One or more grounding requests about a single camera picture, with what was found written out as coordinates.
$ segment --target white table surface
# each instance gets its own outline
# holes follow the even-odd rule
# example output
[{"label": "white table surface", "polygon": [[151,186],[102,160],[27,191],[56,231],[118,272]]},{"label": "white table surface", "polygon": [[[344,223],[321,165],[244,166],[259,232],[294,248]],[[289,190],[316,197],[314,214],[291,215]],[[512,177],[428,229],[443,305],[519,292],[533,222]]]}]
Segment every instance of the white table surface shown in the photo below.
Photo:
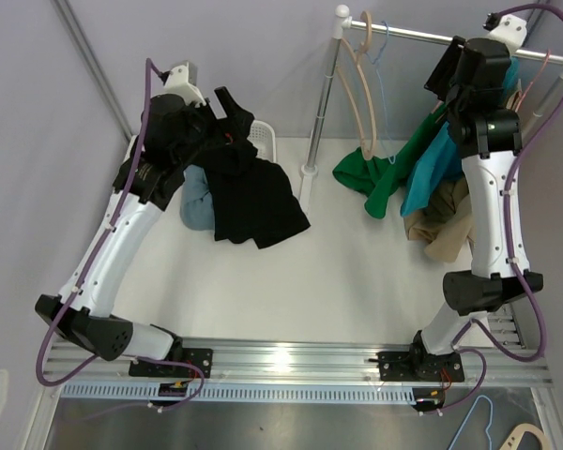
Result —
[{"label": "white table surface", "polygon": [[[297,195],[308,140],[277,145]],[[182,337],[409,343],[444,302],[444,274],[469,268],[471,253],[464,246],[457,262],[444,264],[407,241],[401,191],[386,218],[369,217],[365,197],[331,175],[354,148],[322,140],[311,228],[264,250],[186,229],[177,192],[132,261],[114,314]],[[484,345],[479,333],[470,335],[463,344]]]}]

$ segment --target metal base plate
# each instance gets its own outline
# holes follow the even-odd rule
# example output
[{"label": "metal base plate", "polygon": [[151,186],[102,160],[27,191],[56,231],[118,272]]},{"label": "metal base plate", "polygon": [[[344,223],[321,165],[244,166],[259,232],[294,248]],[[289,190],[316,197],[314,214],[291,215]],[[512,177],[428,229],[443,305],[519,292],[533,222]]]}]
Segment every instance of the metal base plate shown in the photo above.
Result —
[{"label": "metal base plate", "polygon": [[447,371],[453,383],[462,383],[465,380],[461,356],[457,353],[447,355],[444,361],[420,367],[418,371],[411,367],[409,352],[379,352],[377,359],[382,382],[441,383],[440,371],[442,368]]},{"label": "metal base plate", "polygon": [[[183,349],[181,354],[181,358],[178,358],[179,362],[197,366],[203,371],[205,378],[210,378],[210,370],[213,365],[212,349]],[[197,377],[197,374],[190,368],[151,364],[145,361],[132,361],[129,364],[129,375],[144,378],[193,379]]]}]

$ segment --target blue hanger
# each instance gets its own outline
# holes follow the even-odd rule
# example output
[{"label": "blue hanger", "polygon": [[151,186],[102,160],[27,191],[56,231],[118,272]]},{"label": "blue hanger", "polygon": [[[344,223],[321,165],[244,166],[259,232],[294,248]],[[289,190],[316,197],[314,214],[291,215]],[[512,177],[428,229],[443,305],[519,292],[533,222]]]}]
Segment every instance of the blue hanger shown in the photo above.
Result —
[{"label": "blue hanger", "polygon": [[471,408],[469,408],[469,412],[465,416],[465,419],[461,423],[461,426],[459,427],[459,429],[457,429],[457,434],[455,434],[454,438],[452,438],[452,442],[450,443],[448,450],[452,450],[454,448],[454,444],[459,439],[459,436],[461,436],[461,432],[463,431],[465,425],[467,425],[467,421],[469,420],[471,413],[473,412],[473,410],[476,409],[476,405],[478,404],[480,398],[483,398],[484,400],[488,401],[488,403],[490,404],[490,416],[488,417],[488,425],[486,426],[486,429],[484,429],[484,431],[486,432],[486,436],[488,437],[488,450],[492,450],[492,437],[490,436],[490,427],[492,426],[492,419],[495,413],[494,412],[495,405],[486,396],[478,396],[476,398],[476,401],[473,402],[473,405],[471,405]]}]

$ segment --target green cloth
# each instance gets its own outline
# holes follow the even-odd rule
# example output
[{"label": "green cloth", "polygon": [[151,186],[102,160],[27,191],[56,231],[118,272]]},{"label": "green cloth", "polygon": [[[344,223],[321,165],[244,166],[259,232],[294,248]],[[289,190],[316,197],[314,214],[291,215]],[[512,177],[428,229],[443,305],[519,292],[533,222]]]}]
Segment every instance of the green cloth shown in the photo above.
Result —
[{"label": "green cloth", "polygon": [[446,106],[442,105],[425,118],[396,156],[394,164],[390,164],[387,158],[379,157],[366,161],[359,147],[340,161],[333,170],[334,178],[338,182],[367,196],[365,211],[372,218],[386,216],[390,195],[406,182],[415,163],[444,125],[446,119],[442,116],[445,110]]}]

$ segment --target hanging rod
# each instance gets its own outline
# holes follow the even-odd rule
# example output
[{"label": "hanging rod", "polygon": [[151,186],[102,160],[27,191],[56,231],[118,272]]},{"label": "hanging rod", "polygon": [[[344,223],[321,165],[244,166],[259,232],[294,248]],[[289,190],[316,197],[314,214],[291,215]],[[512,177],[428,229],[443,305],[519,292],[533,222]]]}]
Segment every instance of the hanging rod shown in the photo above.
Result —
[{"label": "hanging rod", "polygon": [[[352,28],[355,30],[366,30],[367,24],[365,22],[358,21],[347,21],[347,28]],[[388,32],[390,36],[396,36],[398,38],[407,38],[412,40],[420,40],[422,42],[432,42],[433,44],[449,45],[452,42],[452,37],[434,35],[432,33],[424,33],[422,31],[407,30],[404,28],[396,28],[395,26],[385,26],[381,24],[373,24],[372,32],[385,34]],[[534,52],[526,49],[519,49],[515,52],[515,56],[521,59],[529,59],[532,61],[544,61],[546,58],[546,52]],[[558,54],[551,54],[548,58],[548,62],[551,64],[563,65],[563,56]]]}]

